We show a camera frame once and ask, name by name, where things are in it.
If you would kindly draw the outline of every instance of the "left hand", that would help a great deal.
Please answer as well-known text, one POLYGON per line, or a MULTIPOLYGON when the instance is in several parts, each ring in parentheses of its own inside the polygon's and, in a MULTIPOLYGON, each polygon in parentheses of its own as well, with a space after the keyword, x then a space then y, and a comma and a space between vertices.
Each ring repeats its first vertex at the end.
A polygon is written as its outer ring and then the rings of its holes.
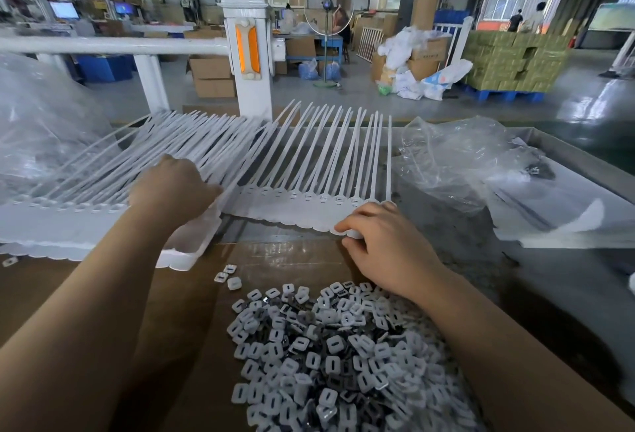
POLYGON ((175 228, 199 217, 223 188, 203 182, 189 159, 164 154, 161 161, 144 171, 130 190, 131 209, 161 214, 175 228))

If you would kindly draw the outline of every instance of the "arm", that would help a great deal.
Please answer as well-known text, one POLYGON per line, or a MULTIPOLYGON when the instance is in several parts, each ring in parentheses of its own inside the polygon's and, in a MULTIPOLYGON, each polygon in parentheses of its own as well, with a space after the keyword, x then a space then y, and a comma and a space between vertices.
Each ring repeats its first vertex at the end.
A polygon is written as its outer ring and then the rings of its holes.
POLYGON ((0 349, 3 430, 107 428, 161 249, 218 193, 183 159, 164 156, 141 176, 129 209, 0 349))
POLYGON ((338 223, 361 273, 417 303, 448 341, 494 429, 632 431, 635 424, 463 277, 392 203, 367 203, 338 223))

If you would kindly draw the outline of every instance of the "hand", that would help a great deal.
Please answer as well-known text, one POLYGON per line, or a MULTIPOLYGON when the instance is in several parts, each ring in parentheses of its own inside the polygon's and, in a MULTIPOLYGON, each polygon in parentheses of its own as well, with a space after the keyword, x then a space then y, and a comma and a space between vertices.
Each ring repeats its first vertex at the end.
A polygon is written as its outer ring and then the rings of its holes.
POLYGON ((432 245, 389 201, 363 204, 335 225, 339 232, 350 229, 364 241, 347 236, 342 244, 361 273, 389 292, 417 302, 436 276, 448 273, 432 245))
POLYGON ((218 185, 204 183, 189 159, 164 154, 135 181, 128 201, 131 209, 162 218, 176 229, 199 217, 222 191, 218 185))

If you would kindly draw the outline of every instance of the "standing fan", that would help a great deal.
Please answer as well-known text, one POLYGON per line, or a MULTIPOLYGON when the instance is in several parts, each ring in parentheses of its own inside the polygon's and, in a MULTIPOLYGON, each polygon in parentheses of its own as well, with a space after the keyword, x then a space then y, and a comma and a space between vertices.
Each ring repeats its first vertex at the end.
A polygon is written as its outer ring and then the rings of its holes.
POLYGON ((318 88, 340 87, 339 83, 326 79, 328 38, 340 34, 353 18, 353 0, 306 0, 304 16, 316 34, 324 36, 324 75, 322 81, 313 83, 318 88))

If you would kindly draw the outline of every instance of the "computer monitor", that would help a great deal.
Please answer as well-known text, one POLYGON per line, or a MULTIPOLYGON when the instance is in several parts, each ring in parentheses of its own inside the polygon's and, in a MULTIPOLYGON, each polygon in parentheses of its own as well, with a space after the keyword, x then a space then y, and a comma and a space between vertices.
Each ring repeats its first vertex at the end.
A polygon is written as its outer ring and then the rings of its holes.
POLYGON ((135 7, 130 3, 115 3, 117 14, 136 14, 135 7))
POLYGON ((73 3, 50 3, 55 17, 58 19, 79 19, 73 3))

